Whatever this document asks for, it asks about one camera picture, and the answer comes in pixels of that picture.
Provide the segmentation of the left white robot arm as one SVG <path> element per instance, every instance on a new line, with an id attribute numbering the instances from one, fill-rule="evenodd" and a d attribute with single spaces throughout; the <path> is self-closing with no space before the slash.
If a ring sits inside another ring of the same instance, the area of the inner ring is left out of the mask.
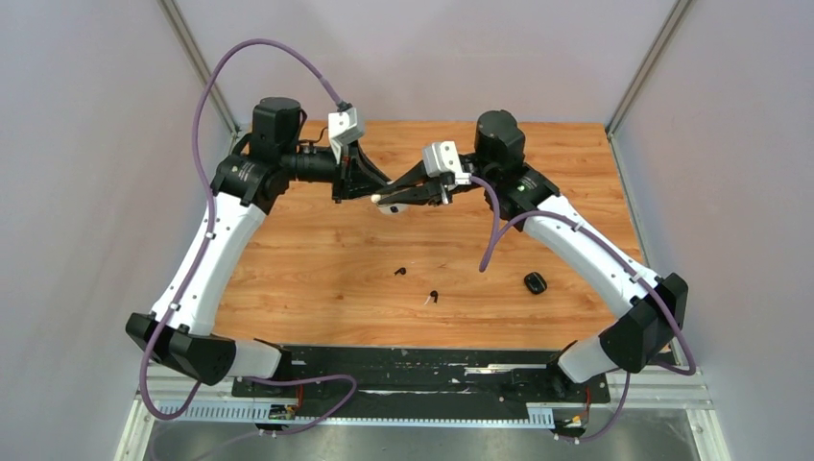
<path id="1" fill-rule="evenodd" d="M 359 144 L 365 124 L 342 102 L 329 113 L 325 146 L 304 139 L 307 114 L 286 97 L 267 97 L 253 109 L 252 130 L 218 164 L 207 187 L 199 229 L 180 267 L 147 314 L 133 313 L 126 333 L 155 362 L 213 385 L 229 376 L 257 377 L 272 397 L 286 395 L 294 371 L 283 349 L 268 341 L 214 333 L 227 284 L 252 236 L 291 182 L 325 182 L 340 203 L 370 196 L 388 184 Z"/>

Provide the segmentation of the white earbud charging case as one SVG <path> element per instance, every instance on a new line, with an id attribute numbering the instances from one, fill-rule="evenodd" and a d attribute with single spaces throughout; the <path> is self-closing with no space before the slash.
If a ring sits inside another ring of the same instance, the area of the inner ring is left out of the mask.
<path id="1" fill-rule="evenodd" d="M 385 204 L 383 203 L 384 197 L 380 194 L 373 194 L 370 196 L 371 202 L 376 206 L 376 208 L 385 215 L 397 215 L 400 214 L 408 209 L 408 205 L 405 204 Z"/>

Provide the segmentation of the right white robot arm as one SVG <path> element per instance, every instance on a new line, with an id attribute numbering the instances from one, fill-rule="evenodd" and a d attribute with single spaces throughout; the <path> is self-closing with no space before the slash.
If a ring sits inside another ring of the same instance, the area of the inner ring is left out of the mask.
<path id="1" fill-rule="evenodd" d="M 671 342 L 686 358 L 682 374 L 696 362 L 682 327 L 688 285 L 676 273 L 665 277 L 616 247 L 547 177 L 525 160 L 525 133 L 505 109 L 488 110 L 476 121 L 474 150 L 461 154 L 452 141 L 434 142 L 409 172 L 373 195 L 382 208 L 448 205 L 456 193 L 480 186 L 493 212 L 491 235 L 479 269 L 485 271 L 499 240 L 516 229 L 566 262 L 602 298 L 615 321 L 563 348 L 547 365 L 548 387 L 559 400 L 574 400 L 587 381 L 614 370 L 639 373 Z"/>

